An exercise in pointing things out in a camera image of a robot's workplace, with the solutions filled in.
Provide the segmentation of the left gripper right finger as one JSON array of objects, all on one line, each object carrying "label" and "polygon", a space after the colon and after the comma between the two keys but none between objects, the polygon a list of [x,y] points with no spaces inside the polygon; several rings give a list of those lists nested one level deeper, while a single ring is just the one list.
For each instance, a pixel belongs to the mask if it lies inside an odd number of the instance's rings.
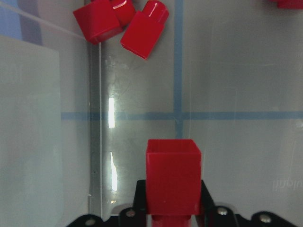
[{"label": "left gripper right finger", "polygon": [[201,180],[200,212],[195,215],[198,227],[236,227],[234,212],[223,205],[216,205],[204,180]]}]

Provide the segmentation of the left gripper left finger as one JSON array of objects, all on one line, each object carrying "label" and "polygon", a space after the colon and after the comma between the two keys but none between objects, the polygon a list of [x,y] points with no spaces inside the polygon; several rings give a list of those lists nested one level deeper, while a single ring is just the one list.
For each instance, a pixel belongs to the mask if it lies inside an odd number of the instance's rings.
[{"label": "left gripper left finger", "polygon": [[119,227],[146,227],[147,202],[146,181],[138,180],[134,194],[133,205],[123,209],[118,216]]}]

